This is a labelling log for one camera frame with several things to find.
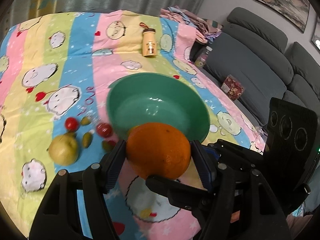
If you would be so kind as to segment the colourful cartoon bedsheet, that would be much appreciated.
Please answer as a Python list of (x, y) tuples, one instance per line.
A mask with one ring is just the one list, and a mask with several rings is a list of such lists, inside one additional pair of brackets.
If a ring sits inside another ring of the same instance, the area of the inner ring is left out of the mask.
[[(157, 55), (142, 55), (145, 23), (156, 30)], [(24, 236), (56, 172), (47, 148), (65, 133), (65, 120), (90, 116), (108, 122), (106, 99), (124, 76), (153, 72), (188, 85), (205, 103), (218, 139), (256, 152), (265, 146), (247, 117), (190, 60), (196, 30), (165, 18), (118, 10), (65, 12), (11, 27), (1, 44), (1, 203)]]

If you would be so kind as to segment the grey sofa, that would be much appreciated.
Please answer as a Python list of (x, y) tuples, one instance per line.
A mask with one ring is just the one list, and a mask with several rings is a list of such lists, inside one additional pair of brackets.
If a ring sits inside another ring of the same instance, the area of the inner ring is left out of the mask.
[(219, 84), (234, 76), (245, 91), (238, 99), (247, 112), (267, 132), (272, 98), (285, 100), (313, 110), (315, 93), (294, 72), (284, 51), (287, 36), (256, 14), (234, 8), (227, 17), (222, 33), (210, 45), (204, 70)]

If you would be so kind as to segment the folded clothes pile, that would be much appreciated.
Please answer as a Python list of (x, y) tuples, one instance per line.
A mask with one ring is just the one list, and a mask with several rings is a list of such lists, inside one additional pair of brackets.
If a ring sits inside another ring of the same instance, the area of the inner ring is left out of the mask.
[(196, 41), (200, 44), (211, 44), (220, 36), (223, 26), (214, 20), (200, 18), (192, 12), (177, 5), (160, 10), (160, 16), (196, 29)]

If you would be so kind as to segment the green olive fruit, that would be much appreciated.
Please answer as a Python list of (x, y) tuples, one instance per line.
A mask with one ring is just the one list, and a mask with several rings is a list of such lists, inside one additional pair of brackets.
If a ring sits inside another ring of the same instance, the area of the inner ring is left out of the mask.
[(91, 119), (90, 119), (89, 117), (84, 116), (84, 117), (81, 119), (81, 121), (80, 121), (80, 125), (81, 125), (81, 126), (87, 126), (87, 125), (89, 125), (91, 122), (92, 122), (92, 121), (91, 121)]
[(101, 145), (105, 152), (111, 152), (116, 146), (116, 142), (113, 140), (103, 140)]
[(86, 132), (82, 136), (82, 146), (83, 148), (88, 148), (92, 143), (93, 135), (90, 132)]

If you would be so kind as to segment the framed landscape painting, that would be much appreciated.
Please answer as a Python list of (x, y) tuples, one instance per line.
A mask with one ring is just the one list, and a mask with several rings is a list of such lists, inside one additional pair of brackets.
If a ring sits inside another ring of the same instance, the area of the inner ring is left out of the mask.
[(271, 8), (288, 21), (301, 33), (304, 33), (310, 10), (309, 0), (256, 0)]

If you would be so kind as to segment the orange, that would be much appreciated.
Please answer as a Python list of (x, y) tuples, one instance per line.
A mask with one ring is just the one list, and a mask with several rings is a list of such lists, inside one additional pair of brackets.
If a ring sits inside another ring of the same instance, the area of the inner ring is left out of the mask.
[(189, 167), (190, 143), (175, 127), (148, 122), (129, 134), (126, 158), (135, 173), (143, 179), (158, 175), (175, 180)]

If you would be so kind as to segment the red patterned box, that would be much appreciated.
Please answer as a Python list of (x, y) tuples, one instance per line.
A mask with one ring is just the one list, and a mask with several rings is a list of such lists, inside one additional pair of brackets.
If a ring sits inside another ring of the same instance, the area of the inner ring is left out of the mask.
[(235, 101), (245, 91), (242, 84), (232, 75), (228, 75), (222, 83), (221, 90), (232, 100)]

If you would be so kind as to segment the yellow-green pear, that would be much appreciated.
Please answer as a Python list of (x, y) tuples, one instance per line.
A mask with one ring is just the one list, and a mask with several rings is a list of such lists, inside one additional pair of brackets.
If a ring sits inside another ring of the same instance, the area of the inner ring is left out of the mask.
[(77, 161), (79, 155), (77, 140), (69, 134), (58, 135), (50, 143), (48, 154), (57, 165), (72, 165)]

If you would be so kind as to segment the green plastic bowl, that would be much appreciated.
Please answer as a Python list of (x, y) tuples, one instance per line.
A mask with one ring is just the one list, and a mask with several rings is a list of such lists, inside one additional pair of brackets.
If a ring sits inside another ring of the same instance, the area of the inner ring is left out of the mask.
[(189, 140), (204, 142), (209, 133), (209, 113), (200, 96), (162, 74), (138, 73), (114, 81), (106, 111), (120, 139), (127, 139), (131, 128), (149, 122), (171, 125)]

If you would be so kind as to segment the yellow lemon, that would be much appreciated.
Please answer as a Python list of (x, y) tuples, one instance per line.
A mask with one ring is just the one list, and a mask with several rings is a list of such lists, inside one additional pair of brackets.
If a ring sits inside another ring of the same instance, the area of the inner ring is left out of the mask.
[(137, 128), (138, 126), (133, 126), (129, 129), (128, 133), (130, 134), (135, 128)]

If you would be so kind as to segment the plastic drink bottle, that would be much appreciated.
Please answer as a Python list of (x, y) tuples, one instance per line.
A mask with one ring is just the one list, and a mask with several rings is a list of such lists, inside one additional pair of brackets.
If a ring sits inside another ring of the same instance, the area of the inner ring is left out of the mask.
[(194, 62), (194, 65), (197, 68), (204, 67), (211, 51), (212, 51), (212, 48), (210, 46), (206, 46), (206, 48), (204, 48), (199, 54), (199, 56), (197, 57), (196, 61)]

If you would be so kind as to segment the small yellow bottle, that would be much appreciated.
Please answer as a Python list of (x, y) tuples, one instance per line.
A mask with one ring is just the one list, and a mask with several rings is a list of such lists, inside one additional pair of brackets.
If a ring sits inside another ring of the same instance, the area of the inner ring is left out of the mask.
[(156, 30), (149, 28), (145, 23), (140, 22), (139, 26), (143, 28), (142, 55), (152, 57), (157, 55)]

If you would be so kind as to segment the red tomato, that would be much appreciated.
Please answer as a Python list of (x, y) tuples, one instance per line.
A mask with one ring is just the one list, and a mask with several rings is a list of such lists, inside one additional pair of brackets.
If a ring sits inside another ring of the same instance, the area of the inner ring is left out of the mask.
[(65, 128), (68, 132), (76, 132), (79, 128), (79, 122), (74, 117), (68, 117), (65, 120)]
[(108, 138), (113, 134), (112, 126), (105, 122), (100, 122), (99, 124), (97, 124), (95, 129), (96, 132), (103, 138)]

